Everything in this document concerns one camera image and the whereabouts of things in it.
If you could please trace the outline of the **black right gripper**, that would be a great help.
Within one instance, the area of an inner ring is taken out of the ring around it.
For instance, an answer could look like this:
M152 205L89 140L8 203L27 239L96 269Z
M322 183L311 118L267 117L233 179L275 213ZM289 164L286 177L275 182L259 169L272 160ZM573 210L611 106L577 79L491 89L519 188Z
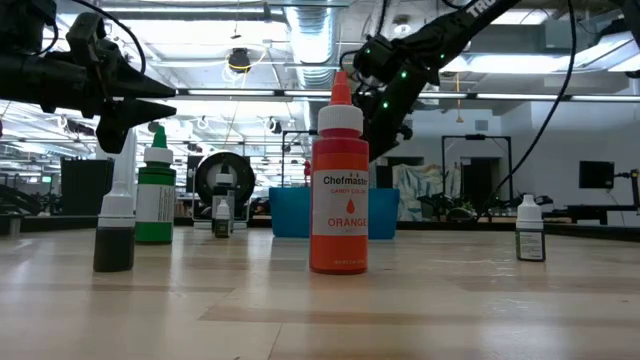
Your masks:
M397 145L396 137L404 118L427 84L439 84L438 70L411 64L402 65L386 83L373 113L367 117L370 161Z

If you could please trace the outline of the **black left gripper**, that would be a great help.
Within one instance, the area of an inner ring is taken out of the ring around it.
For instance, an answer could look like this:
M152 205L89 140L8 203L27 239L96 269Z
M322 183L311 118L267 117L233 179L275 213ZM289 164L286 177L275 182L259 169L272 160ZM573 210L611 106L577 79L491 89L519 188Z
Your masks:
M0 52L0 99L37 104L45 113L58 108L100 114L98 143L111 154L122 152L128 131L170 117L177 109L138 99L171 98L176 90L129 65L120 51L99 51L87 66L75 63L70 52L44 57Z

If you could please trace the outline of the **green food colouring bottle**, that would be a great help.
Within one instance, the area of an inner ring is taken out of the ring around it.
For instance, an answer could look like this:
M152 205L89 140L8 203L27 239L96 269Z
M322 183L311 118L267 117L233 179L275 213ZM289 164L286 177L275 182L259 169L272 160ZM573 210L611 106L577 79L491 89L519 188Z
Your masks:
M144 151L144 166L138 170L135 208L136 243L171 244L176 202L176 170L173 152L167 146L165 128L158 126L153 142Z

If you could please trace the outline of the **black food colouring bottle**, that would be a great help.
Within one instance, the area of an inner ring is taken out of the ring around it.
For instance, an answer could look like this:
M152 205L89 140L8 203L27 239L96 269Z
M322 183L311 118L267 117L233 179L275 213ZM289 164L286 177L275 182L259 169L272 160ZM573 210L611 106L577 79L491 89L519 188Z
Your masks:
M216 236L221 236L218 224L226 221L226 229L228 234L231 235L235 216L235 186L234 177L226 164L221 167L221 171L215 177L211 210L212 232Z

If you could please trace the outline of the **blue plastic bin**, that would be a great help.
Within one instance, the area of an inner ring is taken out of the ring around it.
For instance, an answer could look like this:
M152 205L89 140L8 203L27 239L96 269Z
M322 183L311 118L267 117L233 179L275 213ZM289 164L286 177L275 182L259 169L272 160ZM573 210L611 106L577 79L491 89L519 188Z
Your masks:
M310 234L311 189L270 188L269 203L275 237L308 238ZM400 193L392 188L369 190L369 239L395 237Z

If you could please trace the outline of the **orange food colouring bottle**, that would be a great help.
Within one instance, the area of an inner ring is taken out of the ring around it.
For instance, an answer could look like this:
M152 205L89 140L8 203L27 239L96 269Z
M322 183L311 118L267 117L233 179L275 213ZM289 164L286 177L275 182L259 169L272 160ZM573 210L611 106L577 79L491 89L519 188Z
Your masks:
M368 268L369 144L352 104L348 74L335 74L312 144L310 269L359 274Z

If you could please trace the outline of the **light blue tarp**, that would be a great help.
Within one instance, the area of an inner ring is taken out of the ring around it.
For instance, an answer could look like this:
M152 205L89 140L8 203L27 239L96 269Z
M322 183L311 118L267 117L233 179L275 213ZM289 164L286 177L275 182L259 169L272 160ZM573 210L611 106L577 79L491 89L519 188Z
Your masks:
M437 164L410 166L396 165L392 168L393 188L399 191L397 220L399 222L425 222L440 220L444 206L439 203L445 193L458 198L461 192L461 168L448 166L446 180L442 168Z

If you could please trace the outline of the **black cabinet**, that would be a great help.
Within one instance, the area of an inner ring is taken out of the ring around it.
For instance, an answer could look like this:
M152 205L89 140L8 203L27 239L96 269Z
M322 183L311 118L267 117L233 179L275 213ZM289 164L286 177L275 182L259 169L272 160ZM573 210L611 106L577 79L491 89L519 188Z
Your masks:
M111 190L113 160L63 159L61 206L66 216L97 216L103 197Z

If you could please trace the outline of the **long ceiling light strip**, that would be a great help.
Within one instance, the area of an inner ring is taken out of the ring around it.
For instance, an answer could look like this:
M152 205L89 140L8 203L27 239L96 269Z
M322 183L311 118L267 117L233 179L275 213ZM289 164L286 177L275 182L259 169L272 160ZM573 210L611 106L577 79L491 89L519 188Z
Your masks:
M255 89L178 89L182 97L287 97L303 99L328 99L330 90L255 90ZM492 100L492 101L552 101L555 95L514 94L514 93L462 93L462 92L422 92L419 99L434 100ZM564 95L563 102L602 102L602 103L640 103L640 95Z

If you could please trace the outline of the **white spot lamp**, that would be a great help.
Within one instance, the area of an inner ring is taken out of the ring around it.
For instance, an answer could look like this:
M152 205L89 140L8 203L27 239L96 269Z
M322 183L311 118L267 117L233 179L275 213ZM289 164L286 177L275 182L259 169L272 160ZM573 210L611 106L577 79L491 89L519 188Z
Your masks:
M234 230L247 227L250 215L250 198L256 184L256 176L246 156L228 150L219 150L205 156L192 174L192 199L194 226L212 230L212 195L215 177L226 164L234 177L235 216Z

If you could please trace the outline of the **black background frame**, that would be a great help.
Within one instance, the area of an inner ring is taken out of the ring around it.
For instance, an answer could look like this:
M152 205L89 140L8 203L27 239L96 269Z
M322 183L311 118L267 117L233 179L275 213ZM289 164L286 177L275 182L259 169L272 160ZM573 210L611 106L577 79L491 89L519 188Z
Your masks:
M483 204L483 206L481 207L480 210L478 210L476 212L476 217L475 217L475 221L478 222L479 219L486 215L488 218L488 222L491 223L493 216L489 213L489 205L491 204L492 200L496 199L496 196L498 194L498 191L501 189L501 187L504 184L508 185L508 190L509 190L509 200L512 200L514 198L514 186L513 186L513 170L514 170L514 163L513 163L513 150L512 150L512 139L510 136L496 136L496 135L484 135L484 134L480 134L480 133L476 133L476 134L467 134L467 135L442 135L441 136L441 140L440 140L440 149L441 149L441 177L442 177L442 188L443 191L442 193L444 195L447 194L447 190L446 190L446 181L447 181L447 176L448 176L448 172L447 172L447 161L446 161L446 142L448 139L460 139L460 140L465 140L465 141L487 141L487 140L504 140L506 142L507 145L507 164L508 164L508 170L509 173L505 176L505 178L503 180L500 181L500 183L496 186L496 188L494 189L494 191L489 195L489 197L487 198L487 200L485 201L485 203Z
M286 141L286 137L289 134L295 134L295 139L292 140L291 142L287 142ZM310 129L310 130L283 130L282 134L281 134L281 147L280 147L280 154L281 154L281 174L280 174L280 187L284 188L285 187L285 183L284 183L284 176L285 176L285 155L287 153L286 148L290 145L292 145L294 142L296 142L296 139L300 136L300 135L307 135L308 137L310 136L316 136L318 135L317 130L315 129Z

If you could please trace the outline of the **silver ventilation duct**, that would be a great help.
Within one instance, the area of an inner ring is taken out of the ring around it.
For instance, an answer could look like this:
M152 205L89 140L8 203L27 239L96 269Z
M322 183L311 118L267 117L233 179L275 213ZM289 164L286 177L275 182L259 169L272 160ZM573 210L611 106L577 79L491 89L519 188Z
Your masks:
M334 77L338 11L322 7L287 7L289 41L299 86L328 89Z

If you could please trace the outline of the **black aluminium table frame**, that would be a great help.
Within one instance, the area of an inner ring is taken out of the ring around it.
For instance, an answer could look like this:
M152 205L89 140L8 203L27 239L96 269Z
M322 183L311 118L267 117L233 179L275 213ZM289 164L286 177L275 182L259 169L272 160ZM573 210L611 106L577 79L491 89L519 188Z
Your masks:
M25 216L21 219L20 232L46 232L95 228L96 216ZM580 225L546 223L548 235L593 238L640 243L640 227L608 225ZM408 231L480 231L513 232L514 223L443 223L443 222L397 222L397 230Z

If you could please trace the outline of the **black wall monitor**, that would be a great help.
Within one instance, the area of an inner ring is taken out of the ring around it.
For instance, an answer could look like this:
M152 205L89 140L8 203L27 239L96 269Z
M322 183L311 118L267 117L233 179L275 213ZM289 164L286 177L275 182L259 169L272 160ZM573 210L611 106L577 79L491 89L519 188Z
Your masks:
M608 161L580 161L579 187L581 189L612 189L615 165Z

